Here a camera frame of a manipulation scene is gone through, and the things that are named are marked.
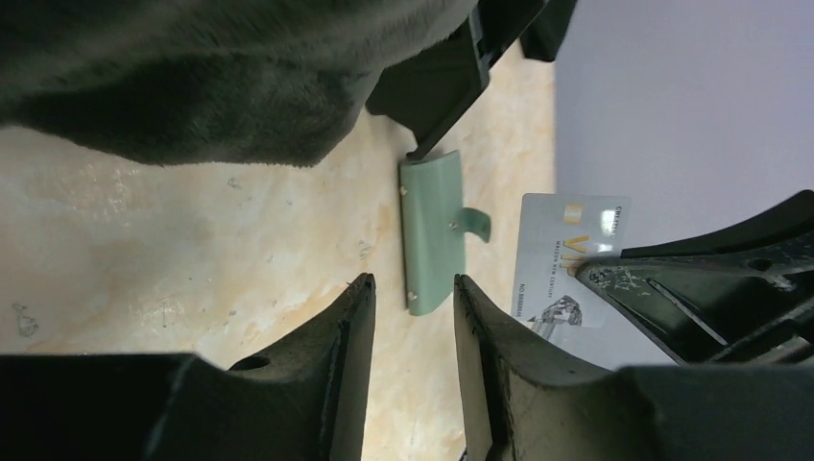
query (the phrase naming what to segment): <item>screw hole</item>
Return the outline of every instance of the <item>screw hole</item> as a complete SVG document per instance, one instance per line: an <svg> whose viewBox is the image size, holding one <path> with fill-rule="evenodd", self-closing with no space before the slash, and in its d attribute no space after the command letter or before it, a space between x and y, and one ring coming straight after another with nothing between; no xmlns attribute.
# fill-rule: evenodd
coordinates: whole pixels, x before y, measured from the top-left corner
<svg viewBox="0 0 814 461"><path fill-rule="evenodd" d="M772 268L772 261L769 259L752 259L746 263L750 269L755 269L757 272L766 272Z"/></svg>
<svg viewBox="0 0 814 461"><path fill-rule="evenodd" d="M244 358L243 360L235 363L229 368L231 372L246 372L248 370L257 370L263 368L271 363L268 358L259 355L252 355Z"/></svg>

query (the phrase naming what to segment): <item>fuzzy gray towel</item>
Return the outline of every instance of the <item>fuzzy gray towel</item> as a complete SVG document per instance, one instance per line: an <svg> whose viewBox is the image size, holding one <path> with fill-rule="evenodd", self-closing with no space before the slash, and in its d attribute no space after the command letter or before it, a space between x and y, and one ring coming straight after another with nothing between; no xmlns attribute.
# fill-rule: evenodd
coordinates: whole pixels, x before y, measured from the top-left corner
<svg viewBox="0 0 814 461"><path fill-rule="evenodd" d="M148 164L318 163L475 0L3 0L0 123Z"/></svg>

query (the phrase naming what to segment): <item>beige tabletop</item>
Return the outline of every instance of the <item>beige tabletop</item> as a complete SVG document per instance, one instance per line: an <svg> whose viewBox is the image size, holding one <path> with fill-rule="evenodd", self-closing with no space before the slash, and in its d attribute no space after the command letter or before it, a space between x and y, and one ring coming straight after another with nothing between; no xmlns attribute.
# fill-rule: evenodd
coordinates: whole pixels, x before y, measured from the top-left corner
<svg viewBox="0 0 814 461"><path fill-rule="evenodd" d="M554 188L553 67L514 47L491 77L440 148L462 152L466 204L492 218L491 243L467 238L467 271L508 306L520 199ZM300 170L145 167L0 131L0 351L183 350L227 367L371 272L364 459L457 459L450 300L420 318L405 310L396 173L414 147L366 113L327 160Z"/></svg>

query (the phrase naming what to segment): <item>gray wall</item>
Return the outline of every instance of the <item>gray wall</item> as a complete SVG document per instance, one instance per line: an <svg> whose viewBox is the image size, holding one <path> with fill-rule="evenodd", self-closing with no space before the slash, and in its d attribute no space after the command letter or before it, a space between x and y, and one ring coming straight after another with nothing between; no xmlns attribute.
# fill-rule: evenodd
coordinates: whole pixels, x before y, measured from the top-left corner
<svg viewBox="0 0 814 461"><path fill-rule="evenodd" d="M556 73L557 190L632 197L628 247L814 188L814 2L579 0Z"/></svg>

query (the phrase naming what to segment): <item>gray plastic card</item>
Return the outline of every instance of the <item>gray plastic card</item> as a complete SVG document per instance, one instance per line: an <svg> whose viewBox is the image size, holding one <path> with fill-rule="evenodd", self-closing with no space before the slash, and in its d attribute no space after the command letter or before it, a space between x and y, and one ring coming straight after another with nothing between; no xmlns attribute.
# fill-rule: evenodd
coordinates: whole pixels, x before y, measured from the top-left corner
<svg viewBox="0 0 814 461"><path fill-rule="evenodd" d="M611 307L574 278L585 261L619 257L631 199L526 194L512 315L543 337L555 325L598 328Z"/></svg>

